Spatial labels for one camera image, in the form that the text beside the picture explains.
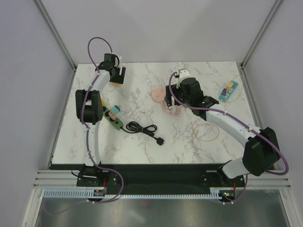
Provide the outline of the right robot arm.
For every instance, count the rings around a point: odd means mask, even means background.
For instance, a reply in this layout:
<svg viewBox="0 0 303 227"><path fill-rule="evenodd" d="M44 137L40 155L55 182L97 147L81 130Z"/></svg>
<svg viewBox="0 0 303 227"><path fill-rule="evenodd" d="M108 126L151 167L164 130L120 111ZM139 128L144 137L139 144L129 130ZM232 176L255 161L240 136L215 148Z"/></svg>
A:
<svg viewBox="0 0 303 227"><path fill-rule="evenodd" d="M218 126L244 147L242 157L222 166L222 171L217 174L220 185L228 186L240 175L260 176L281 158L276 134L271 128L261 129L231 115L216 99L204 95L195 78L180 79L165 89L167 106L182 105L190 109L194 115Z"/></svg>

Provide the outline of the pink small plug adapter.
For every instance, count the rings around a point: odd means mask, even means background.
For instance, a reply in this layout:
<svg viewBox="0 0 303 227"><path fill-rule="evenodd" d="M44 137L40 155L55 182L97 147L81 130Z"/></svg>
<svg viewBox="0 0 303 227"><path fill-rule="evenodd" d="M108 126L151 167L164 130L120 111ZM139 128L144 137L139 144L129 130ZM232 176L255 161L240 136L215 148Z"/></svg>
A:
<svg viewBox="0 0 303 227"><path fill-rule="evenodd" d="M117 119L117 115L112 111L110 111L108 113L108 115L109 115L110 119L112 119L113 121L115 121Z"/></svg>

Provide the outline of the pink round power strip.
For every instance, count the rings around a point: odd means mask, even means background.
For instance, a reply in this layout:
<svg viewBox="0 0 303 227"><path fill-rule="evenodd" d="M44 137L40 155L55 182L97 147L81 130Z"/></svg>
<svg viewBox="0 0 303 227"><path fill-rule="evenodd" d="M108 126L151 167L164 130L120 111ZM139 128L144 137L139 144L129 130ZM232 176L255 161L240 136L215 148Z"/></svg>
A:
<svg viewBox="0 0 303 227"><path fill-rule="evenodd" d="M157 87L151 92L152 100L158 104L164 102L166 91L164 87Z"/></svg>

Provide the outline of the beige cube plug adapter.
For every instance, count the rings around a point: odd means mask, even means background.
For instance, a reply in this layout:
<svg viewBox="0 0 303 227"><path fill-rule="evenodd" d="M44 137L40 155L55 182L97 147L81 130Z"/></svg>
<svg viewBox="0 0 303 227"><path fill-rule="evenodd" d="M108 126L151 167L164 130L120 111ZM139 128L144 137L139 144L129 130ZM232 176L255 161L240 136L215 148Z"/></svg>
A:
<svg viewBox="0 0 303 227"><path fill-rule="evenodd" d="M114 87L120 87L122 84L111 82L111 85L114 86Z"/></svg>

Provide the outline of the grey small cube adapter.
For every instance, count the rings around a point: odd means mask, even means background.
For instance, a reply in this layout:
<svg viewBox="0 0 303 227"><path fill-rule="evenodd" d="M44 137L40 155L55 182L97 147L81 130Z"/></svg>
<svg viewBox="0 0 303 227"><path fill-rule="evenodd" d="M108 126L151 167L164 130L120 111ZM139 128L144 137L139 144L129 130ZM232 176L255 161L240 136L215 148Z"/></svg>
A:
<svg viewBox="0 0 303 227"><path fill-rule="evenodd" d="M220 94L220 99L225 101L226 100L226 97L228 95L228 90L226 88L224 88Z"/></svg>

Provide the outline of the teal plug adapter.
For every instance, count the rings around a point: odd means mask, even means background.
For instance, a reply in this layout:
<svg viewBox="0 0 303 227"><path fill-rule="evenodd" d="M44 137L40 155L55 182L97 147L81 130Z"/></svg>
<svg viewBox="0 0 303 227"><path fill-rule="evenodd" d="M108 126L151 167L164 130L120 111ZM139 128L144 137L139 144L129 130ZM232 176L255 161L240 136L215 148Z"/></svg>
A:
<svg viewBox="0 0 303 227"><path fill-rule="evenodd" d="M119 106L115 105L111 108L111 111L114 113L114 114L118 114L121 112L121 109Z"/></svg>

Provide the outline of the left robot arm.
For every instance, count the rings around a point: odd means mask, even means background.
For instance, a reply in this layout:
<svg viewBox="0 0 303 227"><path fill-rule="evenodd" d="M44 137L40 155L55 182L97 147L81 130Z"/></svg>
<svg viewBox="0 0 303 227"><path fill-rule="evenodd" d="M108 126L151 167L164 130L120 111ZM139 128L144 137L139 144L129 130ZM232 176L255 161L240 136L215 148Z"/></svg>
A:
<svg viewBox="0 0 303 227"><path fill-rule="evenodd" d="M98 166L101 163L98 130L104 110L100 93L109 82L124 83L126 67L121 66L121 60L120 55L104 54L104 61L96 67L87 88L75 92L76 115L83 126L85 139L83 163L87 166Z"/></svg>

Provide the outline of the green power strip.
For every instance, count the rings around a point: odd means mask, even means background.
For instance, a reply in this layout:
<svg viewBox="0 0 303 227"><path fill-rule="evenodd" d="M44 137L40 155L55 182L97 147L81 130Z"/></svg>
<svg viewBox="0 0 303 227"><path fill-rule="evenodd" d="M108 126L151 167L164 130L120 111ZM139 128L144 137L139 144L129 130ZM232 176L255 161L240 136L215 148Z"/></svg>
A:
<svg viewBox="0 0 303 227"><path fill-rule="evenodd" d="M103 117L118 131L124 126L123 122L117 117L117 115L106 106L103 106Z"/></svg>

